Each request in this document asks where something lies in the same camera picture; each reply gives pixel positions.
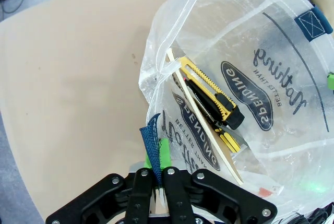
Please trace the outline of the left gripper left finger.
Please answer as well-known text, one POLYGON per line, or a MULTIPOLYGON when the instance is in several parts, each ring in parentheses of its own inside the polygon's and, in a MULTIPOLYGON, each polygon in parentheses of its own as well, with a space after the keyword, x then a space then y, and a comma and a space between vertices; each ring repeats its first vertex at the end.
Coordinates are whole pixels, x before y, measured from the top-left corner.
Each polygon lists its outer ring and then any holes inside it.
POLYGON ((49 215, 46 223, 149 223, 156 180, 149 158, 135 164, 126 177, 111 173, 49 215))

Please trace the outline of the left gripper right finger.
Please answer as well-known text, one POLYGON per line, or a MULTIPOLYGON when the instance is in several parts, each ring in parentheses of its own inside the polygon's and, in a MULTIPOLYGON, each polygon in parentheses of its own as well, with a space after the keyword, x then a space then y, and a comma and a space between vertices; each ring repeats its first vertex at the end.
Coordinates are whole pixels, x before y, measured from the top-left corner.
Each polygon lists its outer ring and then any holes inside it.
POLYGON ((169 141, 159 143, 162 185, 172 223, 194 223, 194 207, 224 223, 272 223, 277 207, 207 169, 190 174, 172 166, 169 141))

